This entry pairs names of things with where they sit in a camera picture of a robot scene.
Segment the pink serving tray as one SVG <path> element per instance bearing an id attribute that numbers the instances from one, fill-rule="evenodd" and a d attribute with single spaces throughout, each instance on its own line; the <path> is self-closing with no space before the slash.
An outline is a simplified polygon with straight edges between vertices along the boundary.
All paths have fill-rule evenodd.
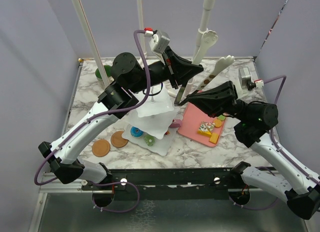
<path id="1" fill-rule="evenodd" d="M 188 104 L 177 132 L 208 147 L 215 147 L 221 137 L 227 118 L 209 117 L 193 104 Z"/>

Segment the pink cake slice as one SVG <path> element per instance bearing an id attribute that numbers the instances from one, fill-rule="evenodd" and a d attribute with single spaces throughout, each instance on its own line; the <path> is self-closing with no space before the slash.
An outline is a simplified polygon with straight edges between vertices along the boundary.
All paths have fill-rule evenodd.
<path id="1" fill-rule="evenodd" d="M 180 119 L 174 119 L 170 125 L 171 128 L 179 128 L 182 125 L 182 121 Z"/>

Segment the white tiered serving stand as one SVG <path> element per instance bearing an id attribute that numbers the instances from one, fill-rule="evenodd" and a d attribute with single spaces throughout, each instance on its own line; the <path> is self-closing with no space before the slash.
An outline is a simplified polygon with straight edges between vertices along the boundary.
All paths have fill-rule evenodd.
<path id="1" fill-rule="evenodd" d="M 174 119 L 182 121 L 183 116 L 179 115 L 179 108 L 171 101 L 164 85 L 156 85 L 150 89 L 150 96 L 139 108 L 129 112 L 126 119 L 128 125 L 124 128 L 123 138 L 148 149 L 153 153 L 165 156 L 171 147 L 178 128 L 171 128 Z M 137 127 L 144 132 L 140 138 L 131 136 L 131 127 Z M 149 134 L 155 137 L 155 144 L 147 146 L 144 136 Z"/>

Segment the blue frosted donut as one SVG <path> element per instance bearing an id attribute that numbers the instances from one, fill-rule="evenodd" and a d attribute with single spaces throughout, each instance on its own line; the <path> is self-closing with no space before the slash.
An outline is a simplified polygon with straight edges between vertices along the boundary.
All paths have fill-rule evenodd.
<path id="1" fill-rule="evenodd" d="M 134 138 L 140 138 L 144 134 L 144 132 L 137 127 L 131 127 L 130 134 Z"/>

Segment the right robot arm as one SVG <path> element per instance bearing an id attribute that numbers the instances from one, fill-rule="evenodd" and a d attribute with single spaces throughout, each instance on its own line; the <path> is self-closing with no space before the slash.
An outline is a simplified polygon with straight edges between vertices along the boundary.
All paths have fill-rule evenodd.
<path id="1" fill-rule="evenodd" d="M 264 157 L 283 177 L 265 173 L 246 162 L 231 170 L 230 183 L 260 188 L 287 204 L 298 217 L 309 220 L 320 208 L 320 176 L 286 150 L 274 138 L 278 123 L 275 104 L 261 101 L 246 103 L 238 98 L 231 81 L 208 91 L 192 93 L 189 102 L 210 117 L 227 114 L 239 120 L 234 133 L 239 142 Z"/>

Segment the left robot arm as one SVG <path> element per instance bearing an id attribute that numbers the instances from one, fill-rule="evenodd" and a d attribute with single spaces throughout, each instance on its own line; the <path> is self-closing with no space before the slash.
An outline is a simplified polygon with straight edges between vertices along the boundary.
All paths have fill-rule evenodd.
<path id="1" fill-rule="evenodd" d="M 97 188 L 106 189 L 112 174 L 103 163 L 81 161 L 78 156 L 98 135 L 136 108 L 139 100 L 135 93 L 147 91 L 151 86 L 169 80 L 172 87 L 186 83 L 203 71 L 202 58 L 186 60 L 167 46 L 163 61 L 141 67 L 129 52 L 119 54 L 111 67 L 114 81 L 98 97 L 98 101 L 75 126 L 59 139 L 42 142 L 38 149 L 47 159 L 56 179 L 69 184 L 76 179 L 91 181 Z"/>

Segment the green round pastry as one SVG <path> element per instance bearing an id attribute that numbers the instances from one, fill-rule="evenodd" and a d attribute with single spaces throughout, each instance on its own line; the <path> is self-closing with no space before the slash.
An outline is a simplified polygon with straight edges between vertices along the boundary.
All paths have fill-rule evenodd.
<path id="1" fill-rule="evenodd" d="M 217 117 L 219 120 L 224 121 L 226 119 L 226 116 L 224 115 L 220 115 Z"/>

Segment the yellow round biscuit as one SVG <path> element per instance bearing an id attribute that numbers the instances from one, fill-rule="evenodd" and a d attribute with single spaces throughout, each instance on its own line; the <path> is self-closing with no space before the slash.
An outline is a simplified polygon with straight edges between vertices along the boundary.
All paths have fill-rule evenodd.
<path id="1" fill-rule="evenodd" d="M 214 119 L 213 124 L 215 128 L 220 128 L 223 125 L 223 122 L 220 119 Z"/>

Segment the sprinkled cake slice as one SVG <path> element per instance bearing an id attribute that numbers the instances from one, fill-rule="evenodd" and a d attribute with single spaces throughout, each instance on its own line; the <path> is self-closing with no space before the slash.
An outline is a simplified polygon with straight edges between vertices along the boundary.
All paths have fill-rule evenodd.
<path id="1" fill-rule="evenodd" d="M 214 128 L 213 122 L 201 122 L 197 133 L 202 136 L 211 137 Z"/>

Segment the wooden coaster near stand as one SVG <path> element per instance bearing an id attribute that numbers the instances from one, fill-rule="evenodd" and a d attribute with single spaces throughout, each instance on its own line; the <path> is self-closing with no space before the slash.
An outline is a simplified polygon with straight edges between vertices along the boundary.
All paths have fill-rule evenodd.
<path id="1" fill-rule="evenodd" d="M 116 148 L 122 148 L 127 145 L 128 139 L 123 138 L 124 131 L 116 131 L 110 138 L 111 144 Z"/>

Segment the wooden coaster near edge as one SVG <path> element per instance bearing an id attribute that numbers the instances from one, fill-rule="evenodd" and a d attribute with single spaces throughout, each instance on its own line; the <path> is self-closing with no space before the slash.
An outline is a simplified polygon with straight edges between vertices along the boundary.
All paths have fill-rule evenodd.
<path id="1" fill-rule="evenodd" d="M 110 143 L 107 140 L 100 139 L 93 143 L 91 150 L 96 157 L 104 157 L 111 149 Z"/>

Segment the white pvc frame right pole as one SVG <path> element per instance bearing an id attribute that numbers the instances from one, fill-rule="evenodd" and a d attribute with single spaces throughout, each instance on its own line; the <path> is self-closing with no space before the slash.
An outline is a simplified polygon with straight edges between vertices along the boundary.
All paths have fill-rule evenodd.
<path id="1" fill-rule="evenodd" d="M 204 0 L 200 26 L 196 34 L 195 50 L 192 57 L 192 63 L 199 65 L 206 55 L 208 49 L 212 47 L 218 40 L 215 31 L 208 29 L 211 10 L 216 0 Z"/>

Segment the white pvc frame pole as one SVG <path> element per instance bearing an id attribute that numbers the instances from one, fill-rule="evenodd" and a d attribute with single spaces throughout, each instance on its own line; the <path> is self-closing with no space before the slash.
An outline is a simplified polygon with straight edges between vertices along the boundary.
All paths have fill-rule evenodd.
<path id="1" fill-rule="evenodd" d="M 71 0 L 71 1 L 73 4 L 73 7 L 77 13 L 77 16 L 78 16 L 78 19 L 79 19 L 80 24 L 82 26 L 85 37 L 89 43 L 89 47 L 92 51 L 93 58 L 94 58 L 94 60 L 97 64 L 97 67 L 99 69 L 103 84 L 105 87 L 107 87 L 110 85 L 110 82 L 109 82 L 107 73 L 105 71 L 104 65 L 102 63 L 102 60 L 101 60 L 101 57 L 100 57 L 100 54 L 98 51 L 98 47 L 97 47 L 96 42 L 94 40 L 94 36 L 92 34 L 92 30 L 90 28 L 83 4 L 82 4 L 81 0 Z"/>
<path id="2" fill-rule="evenodd" d="M 142 30 L 144 29 L 143 2 L 142 0 L 136 0 L 136 2 L 137 2 L 139 29 Z M 141 44 L 141 48 L 144 53 L 144 56 L 147 57 L 146 43 L 145 43 L 144 36 L 142 34 L 140 35 L 140 44 Z"/>
<path id="3" fill-rule="evenodd" d="M 212 47 L 218 40 L 215 31 L 208 29 L 211 10 L 216 0 L 204 0 L 200 26 L 196 34 L 195 50 L 192 57 L 192 63 L 199 65 L 206 55 L 208 49 Z"/>

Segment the white pvc frame middle pole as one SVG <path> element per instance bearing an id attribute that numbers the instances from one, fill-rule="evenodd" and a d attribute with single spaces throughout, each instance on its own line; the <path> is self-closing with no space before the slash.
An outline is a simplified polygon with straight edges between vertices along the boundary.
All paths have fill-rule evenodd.
<path id="1" fill-rule="evenodd" d="M 142 30 L 144 29 L 143 2 L 142 0 L 136 0 L 136 2 L 137 2 L 139 29 Z M 140 35 L 140 44 L 141 44 L 141 48 L 144 53 L 144 56 L 147 57 L 146 43 L 145 43 L 144 36 L 142 34 Z"/>

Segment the white pvc frame left pole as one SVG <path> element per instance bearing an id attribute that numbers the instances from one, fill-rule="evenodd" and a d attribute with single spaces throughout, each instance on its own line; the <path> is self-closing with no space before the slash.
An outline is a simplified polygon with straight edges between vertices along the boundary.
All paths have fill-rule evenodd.
<path id="1" fill-rule="evenodd" d="M 97 67 L 99 69 L 103 84 L 105 87 L 107 87 L 110 85 L 110 82 L 109 82 L 107 73 L 105 71 L 104 65 L 102 63 L 102 60 L 101 60 L 101 57 L 100 57 L 100 54 L 98 51 L 98 47 L 97 47 L 96 42 L 94 40 L 94 36 L 92 34 L 92 30 L 90 28 L 83 4 L 82 4 L 81 0 L 71 0 L 71 1 L 73 4 L 73 7 L 77 13 L 77 16 L 78 16 L 78 19 L 79 19 L 80 24 L 82 26 L 85 37 L 89 43 L 89 47 L 92 51 L 93 58 L 94 58 L 94 60 L 97 64 Z"/>

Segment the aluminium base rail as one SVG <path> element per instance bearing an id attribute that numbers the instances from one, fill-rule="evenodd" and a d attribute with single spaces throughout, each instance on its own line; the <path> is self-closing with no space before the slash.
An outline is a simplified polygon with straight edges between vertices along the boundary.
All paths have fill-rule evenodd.
<path id="1" fill-rule="evenodd" d="M 243 186 L 228 186 L 226 183 L 222 182 L 224 177 L 214 177 L 213 183 L 210 186 L 214 189 L 228 190 L 230 192 L 239 191 Z M 277 177 L 271 175 L 271 173 L 263 173 L 262 171 L 255 170 L 251 173 L 247 180 L 249 181 L 249 186 L 253 188 L 258 188 L 264 190 L 268 193 L 280 192 L 285 190 L 290 190 L 292 186 L 287 180 L 282 177 Z M 185 185 L 138 185 L 134 183 L 137 188 L 142 188 L 146 190 L 148 188 L 156 189 L 181 189 L 181 188 L 203 188 L 204 184 L 193 184 L 188 182 Z M 96 192 L 104 193 L 107 189 L 98 189 L 97 186 L 90 185 L 89 182 L 77 179 L 69 184 L 62 184 L 59 181 L 53 181 L 46 185 L 40 186 L 40 193 L 80 193 L 80 192 Z"/>

